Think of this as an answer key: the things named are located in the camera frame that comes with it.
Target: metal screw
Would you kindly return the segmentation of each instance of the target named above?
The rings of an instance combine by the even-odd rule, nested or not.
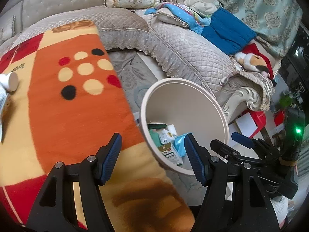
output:
[[[247,168],[247,169],[250,169],[250,168],[251,168],[251,165],[250,165],[249,163],[246,162],[246,163],[244,163],[244,167]]]
[[[89,161],[89,162],[95,161],[95,156],[94,155],[88,156],[87,161]]]
[[[60,161],[60,162],[57,162],[57,163],[55,164],[55,168],[61,168],[62,165],[63,165],[63,163],[62,163],[61,161]]]
[[[213,161],[213,162],[219,162],[219,158],[217,157],[217,156],[212,156],[211,157],[211,161]]]

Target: sofa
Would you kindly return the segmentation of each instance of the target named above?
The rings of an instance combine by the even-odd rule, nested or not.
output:
[[[184,60],[181,65],[186,66],[187,73],[184,74],[180,71],[181,66],[174,70],[167,69],[168,64],[165,63],[164,66],[163,60],[160,60],[158,54],[155,53],[153,43],[163,40],[152,28],[154,26],[150,22],[152,19],[144,18],[141,11],[136,11],[134,14],[121,8],[105,8],[104,0],[9,0],[0,13],[0,29],[9,27],[12,34],[0,45],[0,57],[21,42],[47,29],[83,19],[94,21],[107,50],[113,48],[138,49],[154,57],[168,76],[189,79],[208,89],[222,107],[228,122],[231,122],[247,108],[253,111],[268,110],[270,96],[274,93],[274,89],[270,85],[264,87],[263,81],[261,82],[256,75],[247,74],[246,77],[244,74],[232,70],[233,72],[226,76],[226,74],[219,72],[218,76],[210,78],[213,81],[213,88],[215,88],[213,89],[207,85],[207,81],[203,81],[203,78],[200,77],[201,72],[187,65],[179,53],[177,53],[177,57],[179,60]],[[206,39],[203,41],[212,53],[230,62],[230,57],[212,44],[207,43]],[[272,58],[259,43],[257,45],[260,52],[269,57],[276,75],[281,64],[280,61]],[[231,64],[235,65],[233,58],[231,58]]]

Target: plush toy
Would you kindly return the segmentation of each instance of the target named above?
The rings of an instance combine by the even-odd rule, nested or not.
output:
[[[269,78],[276,86],[273,79],[273,71],[269,59],[259,52],[255,43],[245,46],[241,52],[235,54],[236,61],[247,71],[257,71],[265,78]]]

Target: orange blanket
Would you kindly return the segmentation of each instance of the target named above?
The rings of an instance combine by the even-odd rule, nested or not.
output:
[[[54,164],[81,162],[123,139],[111,179],[100,188],[115,231],[190,231],[193,215],[159,167],[136,126],[121,83],[88,20],[46,31],[6,53],[0,71],[15,71],[0,145],[0,201],[26,224]],[[86,226],[79,185],[75,206]]]

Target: blue wrapper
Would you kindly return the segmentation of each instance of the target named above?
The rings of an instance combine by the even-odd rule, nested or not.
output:
[[[180,135],[175,138],[174,140],[174,146],[177,152],[181,157],[186,155],[186,149],[184,148],[184,138],[188,133],[185,133],[183,135]]]

